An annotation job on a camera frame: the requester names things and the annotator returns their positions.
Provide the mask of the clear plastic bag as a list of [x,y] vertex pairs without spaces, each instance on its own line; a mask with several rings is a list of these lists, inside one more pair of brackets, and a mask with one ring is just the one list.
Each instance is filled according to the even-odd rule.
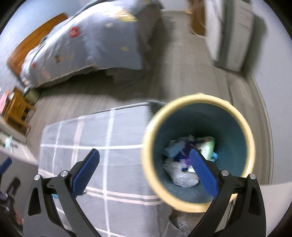
[[199,183],[199,178],[195,173],[183,171],[182,164],[173,159],[164,160],[163,168],[176,186],[192,188]]

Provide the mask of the blue wet wipes pack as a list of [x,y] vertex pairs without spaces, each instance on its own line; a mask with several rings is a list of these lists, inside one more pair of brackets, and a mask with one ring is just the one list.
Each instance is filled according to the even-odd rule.
[[177,140],[172,140],[166,148],[163,150],[163,154],[168,159],[172,159],[174,162],[180,160],[188,160],[190,158],[190,152],[195,148],[195,138],[192,135],[186,137],[180,137]]

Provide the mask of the yellow rimmed teal trash bin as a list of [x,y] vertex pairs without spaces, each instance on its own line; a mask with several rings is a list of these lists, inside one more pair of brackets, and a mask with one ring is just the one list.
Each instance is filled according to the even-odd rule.
[[212,201],[226,207],[253,171],[255,143],[243,115],[229,102],[197,93],[163,106],[143,137],[143,171],[159,198],[181,212],[200,213]]

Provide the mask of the grey checked floor mat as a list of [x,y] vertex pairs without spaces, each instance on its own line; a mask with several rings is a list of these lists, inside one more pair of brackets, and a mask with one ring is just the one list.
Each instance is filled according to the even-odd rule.
[[101,236],[183,236],[170,221],[172,208],[145,179],[141,149],[145,129],[161,102],[149,101],[68,119],[44,128],[39,173],[70,170],[97,149],[100,162],[81,209]]

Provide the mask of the wooden bedside stool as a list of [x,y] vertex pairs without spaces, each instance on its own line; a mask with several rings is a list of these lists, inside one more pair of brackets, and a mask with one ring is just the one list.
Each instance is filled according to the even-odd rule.
[[27,136],[31,129],[29,120],[36,108],[25,100],[23,92],[16,86],[13,87],[7,99],[8,102],[4,107],[4,120],[16,131]]

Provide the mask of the small green waste bin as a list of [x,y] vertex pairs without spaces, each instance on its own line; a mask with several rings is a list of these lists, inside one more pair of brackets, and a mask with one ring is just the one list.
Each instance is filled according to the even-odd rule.
[[41,97],[41,93],[33,88],[25,87],[23,90],[23,97],[26,101],[34,105]]

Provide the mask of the pink box on stool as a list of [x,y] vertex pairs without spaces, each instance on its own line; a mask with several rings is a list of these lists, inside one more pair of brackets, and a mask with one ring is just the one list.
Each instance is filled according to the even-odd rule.
[[0,99],[0,114],[2,114],[3,111],[4,111],[4,107],[6,105],[6,100],[7,100],[8,96],[9,96],[9,91],[4,92],[4,94],[1,96],[1,99]]

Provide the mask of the wooden bed headboard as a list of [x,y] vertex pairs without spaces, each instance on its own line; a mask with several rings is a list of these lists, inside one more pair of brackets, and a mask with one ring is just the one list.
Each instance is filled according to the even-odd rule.
[[8,67],[16,75],[20,77],[21,68],[26,55],[35,48],[43,37],[45,37],[56,25],[68,18],[66,13],[61,13],[49,21],[45,22],[39,28],[35,29],[28,35],[14,50],[6,60]]

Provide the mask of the blue cartoon duvet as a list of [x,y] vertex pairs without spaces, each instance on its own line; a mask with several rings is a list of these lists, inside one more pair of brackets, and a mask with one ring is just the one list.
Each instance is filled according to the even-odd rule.
[[160,1],[92,1],[56,25],[26,55],[20,79],[52,86],[74,75],[104,70],[124,83],[143,75]]

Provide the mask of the wooden tv cabinet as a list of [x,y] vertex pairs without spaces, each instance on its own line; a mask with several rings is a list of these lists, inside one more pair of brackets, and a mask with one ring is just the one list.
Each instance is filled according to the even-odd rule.
[[187,13],[190,15],[190,32],[200,38],[205,38],[204,1],[188,1]]

